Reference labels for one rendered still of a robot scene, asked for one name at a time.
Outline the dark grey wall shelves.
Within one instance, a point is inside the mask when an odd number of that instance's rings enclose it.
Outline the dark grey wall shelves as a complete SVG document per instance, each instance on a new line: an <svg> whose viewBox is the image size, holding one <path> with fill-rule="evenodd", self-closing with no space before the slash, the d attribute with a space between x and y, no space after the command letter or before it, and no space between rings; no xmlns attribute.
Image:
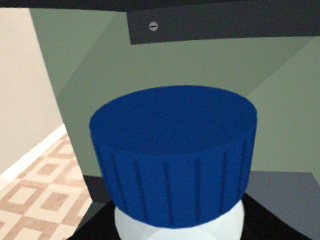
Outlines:
<svg viewBox="0 0 320 240"><path fill-rule="evenodd" d="M0 0L0 8L133 12L260 0ZM246 192L293 229L320 240L320 185L311 172L250 171Z"/></svg>

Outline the white bottle with blue cap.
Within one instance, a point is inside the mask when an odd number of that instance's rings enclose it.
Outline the white bottle with blue cap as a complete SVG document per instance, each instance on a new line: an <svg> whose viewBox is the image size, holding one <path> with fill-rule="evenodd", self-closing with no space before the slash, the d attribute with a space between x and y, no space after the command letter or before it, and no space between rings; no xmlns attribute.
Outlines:
<svg viewBox="0 0 320 240"><path fill-rule="evenodd" d="M257 117L247 98L196 85L101 106L89 130L120 240L240 240Z"/></svg>

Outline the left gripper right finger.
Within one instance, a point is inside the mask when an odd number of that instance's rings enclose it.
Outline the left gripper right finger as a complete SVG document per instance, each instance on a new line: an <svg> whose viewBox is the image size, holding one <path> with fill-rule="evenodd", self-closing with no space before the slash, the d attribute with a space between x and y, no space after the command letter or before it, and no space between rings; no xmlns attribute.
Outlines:
<svg viewBox="0 0 320 240"><path fill-rule="evenodd" d="M245 215L240 240L312 240L287 225L247 193L241 201Z"/></svg>

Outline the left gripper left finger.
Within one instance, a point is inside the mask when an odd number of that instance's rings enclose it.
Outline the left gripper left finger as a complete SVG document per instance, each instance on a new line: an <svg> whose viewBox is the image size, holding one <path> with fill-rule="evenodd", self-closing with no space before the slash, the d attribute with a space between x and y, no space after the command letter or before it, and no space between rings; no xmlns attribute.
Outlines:
<svg viewBox="0 0 320 240"><path fill-rule="evenodd" d="M115 225L115 208L116 206L110 200L66 240L120 240Z"/></svg>

